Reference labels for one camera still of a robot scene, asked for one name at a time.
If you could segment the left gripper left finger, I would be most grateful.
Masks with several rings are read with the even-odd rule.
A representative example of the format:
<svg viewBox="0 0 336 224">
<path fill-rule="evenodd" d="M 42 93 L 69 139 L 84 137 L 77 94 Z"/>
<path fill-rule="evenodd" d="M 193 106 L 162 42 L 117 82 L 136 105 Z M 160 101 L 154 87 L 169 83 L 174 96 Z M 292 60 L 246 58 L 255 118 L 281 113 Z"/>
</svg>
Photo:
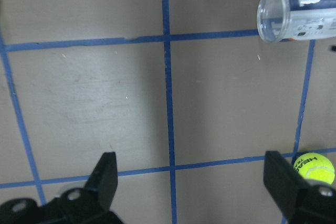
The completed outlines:
<svg viewBox="0 0 336 224">
<path fill-rule="evenodd" d="M 60 195 L 60 206 L 64 212 L 109 212 L 117 187 L 116 154 L 105 152 L 83 185 Z"/>
</svg>

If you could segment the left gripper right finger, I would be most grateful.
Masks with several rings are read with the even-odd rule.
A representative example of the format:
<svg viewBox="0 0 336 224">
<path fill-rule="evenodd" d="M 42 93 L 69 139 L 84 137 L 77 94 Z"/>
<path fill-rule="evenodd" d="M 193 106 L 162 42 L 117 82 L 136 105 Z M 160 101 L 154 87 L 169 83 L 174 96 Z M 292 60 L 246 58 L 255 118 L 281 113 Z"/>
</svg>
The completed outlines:
<svg viewBox="0 0 336 224">
<path fill-rule="evenodd" d="M 266 151 L 263 181 L 287 221 L 335 221 L 335 188 L 304 179 L 277 151 Z"/>
</svg>

